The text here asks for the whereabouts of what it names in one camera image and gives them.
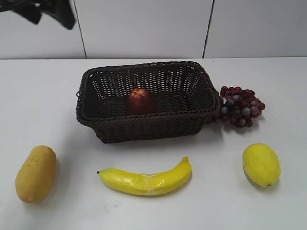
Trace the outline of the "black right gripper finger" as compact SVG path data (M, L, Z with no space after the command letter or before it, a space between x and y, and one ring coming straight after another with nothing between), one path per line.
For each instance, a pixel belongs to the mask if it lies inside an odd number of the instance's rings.
M14 12L33 24L38 24L42 13L35 1L1 1L0 12Z

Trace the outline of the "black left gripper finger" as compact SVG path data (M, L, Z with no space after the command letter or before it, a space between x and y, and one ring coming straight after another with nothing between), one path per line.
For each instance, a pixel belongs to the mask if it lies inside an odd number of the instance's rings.
M72 30L76 23L69 0L47 0L45 13L68 30Z

